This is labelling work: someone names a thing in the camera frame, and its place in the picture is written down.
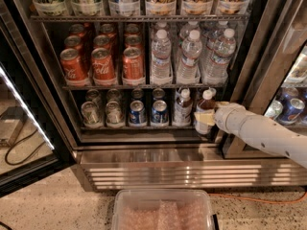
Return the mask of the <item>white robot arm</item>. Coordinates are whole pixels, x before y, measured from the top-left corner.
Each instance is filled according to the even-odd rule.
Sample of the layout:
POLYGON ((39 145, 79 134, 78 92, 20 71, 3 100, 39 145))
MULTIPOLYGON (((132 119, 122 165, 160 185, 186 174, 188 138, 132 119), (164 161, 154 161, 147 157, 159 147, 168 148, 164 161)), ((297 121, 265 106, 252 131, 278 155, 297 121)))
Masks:
POLYGON ((295 133, 276 121, 246 110, 237 103, 217 102, 212 110, 196 111, 202 125, 216 125, 247 145, 271 155, 291 159, 307 168, 307 136, 295 133))

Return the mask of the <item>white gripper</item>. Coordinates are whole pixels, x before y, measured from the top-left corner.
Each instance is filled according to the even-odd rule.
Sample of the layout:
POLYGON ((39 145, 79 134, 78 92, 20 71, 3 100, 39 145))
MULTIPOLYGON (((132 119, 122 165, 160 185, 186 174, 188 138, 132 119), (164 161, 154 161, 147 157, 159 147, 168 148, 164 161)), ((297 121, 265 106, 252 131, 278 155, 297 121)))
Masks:
POLYGON ((213 109, 204 112, 195 112, 194 117, 200 124, 217 127, 229 134, 237 135, 241 123, 247 115, 246 109, 237 103, 215 102, 215 112, 213 109))

